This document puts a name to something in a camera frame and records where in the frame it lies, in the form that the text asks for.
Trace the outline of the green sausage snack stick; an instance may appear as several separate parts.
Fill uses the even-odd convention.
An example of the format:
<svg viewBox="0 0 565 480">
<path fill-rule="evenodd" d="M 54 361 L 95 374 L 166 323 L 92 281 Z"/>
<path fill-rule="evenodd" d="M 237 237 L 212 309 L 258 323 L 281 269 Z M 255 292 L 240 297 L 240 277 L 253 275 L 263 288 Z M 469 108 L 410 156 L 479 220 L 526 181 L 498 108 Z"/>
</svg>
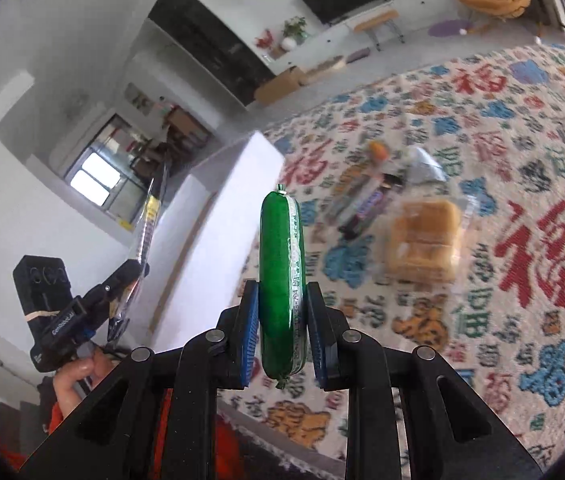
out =
<svg viewBox="0 0 565 480">
<path fill-rule="evenodd" d="M 279 389 L 306 361 L 305 284 L 299 204 L 279 184 L 261 208 L 258 292 L 262 364 Z"/>
</svg>

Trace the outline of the bagged bread loaf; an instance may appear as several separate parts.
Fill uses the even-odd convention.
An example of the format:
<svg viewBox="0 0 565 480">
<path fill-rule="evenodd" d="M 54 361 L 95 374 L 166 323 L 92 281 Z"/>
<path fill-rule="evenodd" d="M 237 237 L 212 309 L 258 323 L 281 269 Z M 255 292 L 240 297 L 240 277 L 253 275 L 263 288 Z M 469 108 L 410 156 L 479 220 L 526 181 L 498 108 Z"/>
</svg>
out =
<svg viewBox="0 0 565 480">
<path fill-rule="evenodd" d="M 402 198 L 389 210 L 386 274 L 416 284 L 453 284 L 463 271 L 479 201 L 461 197 Z"/>
</svg>

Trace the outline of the white storage box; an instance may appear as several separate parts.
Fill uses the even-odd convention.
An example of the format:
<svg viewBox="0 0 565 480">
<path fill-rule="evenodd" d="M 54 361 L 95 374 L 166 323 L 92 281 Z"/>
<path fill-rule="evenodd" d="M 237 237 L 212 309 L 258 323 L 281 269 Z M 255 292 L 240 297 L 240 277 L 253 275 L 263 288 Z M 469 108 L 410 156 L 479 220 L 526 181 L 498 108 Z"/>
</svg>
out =
<svg viewBox="0 0 565 480">
<path fill-rule="evenodd" d="M 279 151 L 253 132 L 187 174 L 154 234 L 142 289 L 153 350 L 183 346 L 230 306 L 282 166 Z"/>
</svg>

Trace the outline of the snickers chocolate bar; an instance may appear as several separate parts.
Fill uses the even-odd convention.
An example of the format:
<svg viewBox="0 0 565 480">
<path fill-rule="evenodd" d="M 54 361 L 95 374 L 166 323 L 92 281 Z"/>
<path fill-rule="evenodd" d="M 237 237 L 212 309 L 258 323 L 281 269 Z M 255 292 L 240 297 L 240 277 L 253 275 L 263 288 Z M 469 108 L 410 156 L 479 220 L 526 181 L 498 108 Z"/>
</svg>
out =
<svg viewBox="0 0 565 480">
<path fill-rule="evenodd" d="M 363 200 L 357 205 L 342 226 L 339 232 L 345 240 L 355 240 L 382 214 L 395 196 L 401 194 L 404 188 L 404 180 L 396 174 L 383 174 L 382 181 L 372 192 L 363 196 Z"/>
</svg>

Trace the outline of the clear wrapped dark snack bar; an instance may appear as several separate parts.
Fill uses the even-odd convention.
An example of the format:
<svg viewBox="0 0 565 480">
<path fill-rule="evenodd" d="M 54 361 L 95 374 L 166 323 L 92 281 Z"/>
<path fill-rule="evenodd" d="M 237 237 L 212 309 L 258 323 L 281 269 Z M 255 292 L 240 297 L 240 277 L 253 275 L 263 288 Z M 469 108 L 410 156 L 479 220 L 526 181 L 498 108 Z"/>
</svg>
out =
<svg viewBox="0 0 565 480">
<path fill-rule="evenodd" d="M 360 162 L 349 166 L 340 175 L 333 188 L 323 220 L 328 226 L 334 226 L 340 215 L 353 203 L 358 193 L 375 175 L 375 167 L 370 162 Z"/>
</svg>

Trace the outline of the white silver snack packet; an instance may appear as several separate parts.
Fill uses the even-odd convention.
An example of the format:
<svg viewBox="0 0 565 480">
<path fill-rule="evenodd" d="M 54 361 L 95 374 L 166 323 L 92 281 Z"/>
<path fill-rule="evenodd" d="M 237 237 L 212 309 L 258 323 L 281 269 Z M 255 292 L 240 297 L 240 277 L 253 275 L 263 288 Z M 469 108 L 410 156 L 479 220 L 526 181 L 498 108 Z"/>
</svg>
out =
<svg viewBox="0 0 565 480">
<path fill-rule="evenodd" d="M 429 152 L 424 148 L 419 148 L 419 146 L 409 148 L 406 168 L 406 182 L 408 184 L 423 185 L 447 181 L 447 173 Z"/>
</svg>

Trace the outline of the orange candy packet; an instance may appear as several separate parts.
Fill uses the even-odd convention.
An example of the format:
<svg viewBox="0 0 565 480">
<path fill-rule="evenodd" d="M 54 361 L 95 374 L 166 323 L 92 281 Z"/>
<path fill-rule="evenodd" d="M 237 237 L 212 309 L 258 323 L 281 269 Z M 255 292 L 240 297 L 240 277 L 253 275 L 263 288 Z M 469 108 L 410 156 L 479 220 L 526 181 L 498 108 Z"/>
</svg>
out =
<svg viewBox="0 0 565 480">
<path fill-rule="evenodd" d="M 389 148 L 378 140 L 372 140 L 368 143 L 368 154 L 371 162 L 377 167 L 382 166 L 391 157 Z"/>
</svg>

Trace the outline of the cardboard box on floor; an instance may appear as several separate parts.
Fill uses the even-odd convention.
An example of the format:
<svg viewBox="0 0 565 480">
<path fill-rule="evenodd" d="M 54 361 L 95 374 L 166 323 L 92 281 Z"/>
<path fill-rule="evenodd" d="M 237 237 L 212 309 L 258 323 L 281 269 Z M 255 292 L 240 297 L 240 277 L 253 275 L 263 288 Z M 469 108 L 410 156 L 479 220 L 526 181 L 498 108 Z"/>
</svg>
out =
<svg viewBox="0 0 565 480">
<path fill-rule="evenodd" d="M 258 104 L 268 106 L 290 96 L 291 93 L 303 87 L 305 82 L 304 70 L 293 66 L 265 84 L 261 84 L 254 92 L 254 99 Z"/>
</svg>

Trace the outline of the dark glass display cabinet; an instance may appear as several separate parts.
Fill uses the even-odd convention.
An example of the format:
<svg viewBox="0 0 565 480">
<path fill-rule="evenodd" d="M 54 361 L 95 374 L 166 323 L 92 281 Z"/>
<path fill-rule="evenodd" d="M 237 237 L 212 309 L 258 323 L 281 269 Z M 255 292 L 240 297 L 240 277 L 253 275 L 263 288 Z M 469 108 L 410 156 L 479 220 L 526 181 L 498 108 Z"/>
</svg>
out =
<svg viewBox="0 0 565 480">
<path fill-rule="evenodd" d="M 242 105 L 274 73 L 199 0 L 158 0 L 149 18 L 183 47 Z"/>
</svg>

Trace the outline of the red flower decoration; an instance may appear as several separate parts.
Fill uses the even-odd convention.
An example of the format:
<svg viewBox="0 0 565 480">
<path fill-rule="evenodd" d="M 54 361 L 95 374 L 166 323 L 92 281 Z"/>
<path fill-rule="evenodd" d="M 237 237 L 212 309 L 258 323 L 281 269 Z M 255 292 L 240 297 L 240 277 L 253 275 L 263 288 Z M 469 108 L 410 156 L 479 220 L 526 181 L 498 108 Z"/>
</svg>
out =
<svg viewBox="0 0 565 480">
<path fill-rule="evenodd" d="M 273 33 L 266 28 L 261 36 L 255 38 L 255 47 L 262 51 L 263 58 L 269 62 L 275 61 L 278 58 L 278 46 Z"/>
</svg>

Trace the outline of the potted plant with white vase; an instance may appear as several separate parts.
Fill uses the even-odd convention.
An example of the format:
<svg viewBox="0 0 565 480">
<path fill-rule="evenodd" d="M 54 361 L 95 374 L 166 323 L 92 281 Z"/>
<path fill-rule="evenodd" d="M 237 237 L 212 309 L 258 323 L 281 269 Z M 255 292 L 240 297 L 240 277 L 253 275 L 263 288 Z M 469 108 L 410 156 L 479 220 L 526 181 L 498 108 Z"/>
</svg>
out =
<svg viewBox="0 0 565 480">
<path fill-rule="evenodd" d="M 300 44 L 303 44 L 308 37 L 306 27 L 307 21 L 304 16 L 295 16 L 284 21 L 282 40 L 280 41 L 280 47 L 284 52 L 290 52 Z"/>
</svg>

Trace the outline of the small wooden bench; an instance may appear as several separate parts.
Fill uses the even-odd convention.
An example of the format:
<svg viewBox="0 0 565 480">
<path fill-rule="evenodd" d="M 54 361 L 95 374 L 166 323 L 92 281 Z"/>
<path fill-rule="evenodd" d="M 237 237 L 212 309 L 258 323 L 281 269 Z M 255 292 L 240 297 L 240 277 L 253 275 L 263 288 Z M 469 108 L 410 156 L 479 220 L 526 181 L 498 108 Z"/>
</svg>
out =
<svg viewBox="0 0 565 480">
<path fill-rule="evenodd" d="M 375 50 L 381 51 L 381 44 L 379 37 L 377 35 L 377 30 L 385 26 L 398 38 L 401 44 L 405 43 L 405 37 L 401 29 L 397 25 L 397 18 L 399 18 L 399 13 L 395 9 L 389 9 L 383 13 L 377 14 L 368 20 L 361 21 L 353 27 L 354 34 L 365 34 L 367 35 L 372 44 L 375 46 Z"/>
</svg>

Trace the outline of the purple floor mat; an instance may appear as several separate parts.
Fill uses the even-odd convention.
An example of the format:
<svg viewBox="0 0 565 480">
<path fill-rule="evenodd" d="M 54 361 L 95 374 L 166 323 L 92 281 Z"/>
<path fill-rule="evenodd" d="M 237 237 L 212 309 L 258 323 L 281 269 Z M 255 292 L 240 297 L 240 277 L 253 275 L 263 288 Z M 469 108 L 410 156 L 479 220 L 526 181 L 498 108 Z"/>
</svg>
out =
<svg viewBox="0 0 565 480">
<path fill-rule="evenodd" d="M 473 23 L 468 20 L 445 20 L 432 25 L 427 33 L 435 38 L 465 36 L 472 26 Z"/>
</svg>

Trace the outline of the white tv cabinet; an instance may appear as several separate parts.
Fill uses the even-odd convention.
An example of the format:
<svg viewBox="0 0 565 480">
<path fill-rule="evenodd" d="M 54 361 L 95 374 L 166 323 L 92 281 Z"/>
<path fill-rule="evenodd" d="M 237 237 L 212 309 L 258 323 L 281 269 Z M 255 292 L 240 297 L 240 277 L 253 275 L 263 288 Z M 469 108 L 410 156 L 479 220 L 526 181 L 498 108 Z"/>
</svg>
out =
<svg viewBox="0 0 565 480">
<path fill-rule="evenodd" d="M 309 37 L 268 64 L 279 75 L 292 66 L 308 70 L 336 56 L 363 48 L 377 50 L 389 40 L 406 40 L 412 32 L 429 28 L 445 18 L 457 18 L 457 0 L 391 0 L 347 18 Z"/>
</svg>

